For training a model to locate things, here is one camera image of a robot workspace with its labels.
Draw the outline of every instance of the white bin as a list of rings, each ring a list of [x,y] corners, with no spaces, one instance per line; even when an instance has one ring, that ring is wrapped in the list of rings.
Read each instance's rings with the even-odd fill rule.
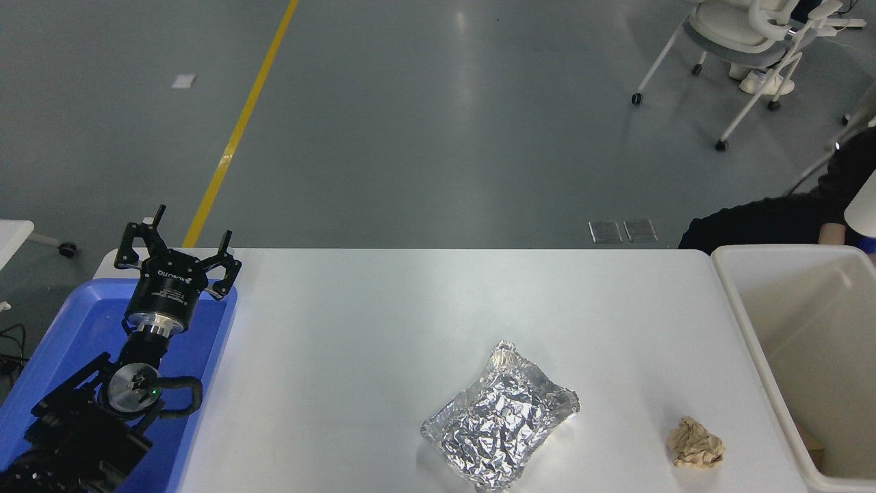
[[[873,264],[816,245],[724,246],[712,260],[809,486],[876,493]],[[824,444],[824,474],[791,416]]]

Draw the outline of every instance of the crumpled paper ball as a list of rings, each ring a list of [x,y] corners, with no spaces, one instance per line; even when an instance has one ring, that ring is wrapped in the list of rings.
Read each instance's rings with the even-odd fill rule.
[[[669,450],[675,454],[673,464],[694,469],[711,469],[724,460],[724,442],[709,433],[705,426],[690,416],[678,422],[678,427],[669,432]]]

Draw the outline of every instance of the hand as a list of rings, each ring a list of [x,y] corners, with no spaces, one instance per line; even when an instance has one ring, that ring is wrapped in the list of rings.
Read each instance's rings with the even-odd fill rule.
[[[818,232],[819,245],[845,245],[845,226],[825,223]]]

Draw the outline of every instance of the caster wheel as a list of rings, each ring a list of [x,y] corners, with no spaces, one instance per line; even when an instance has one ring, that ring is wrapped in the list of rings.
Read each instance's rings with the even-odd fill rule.
[[[65,241],[58,246],[58,253],[70,258],[76,254],[76,244]]]

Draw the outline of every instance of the aluminum foil package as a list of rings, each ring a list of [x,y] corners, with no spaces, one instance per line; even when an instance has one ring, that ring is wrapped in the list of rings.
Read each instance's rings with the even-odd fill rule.
[[[548,380],[503,340],[477,381],[427,419],[420,433],[475,489],[501,491],[520,478],[554,428],[580,410],[575,392]]]

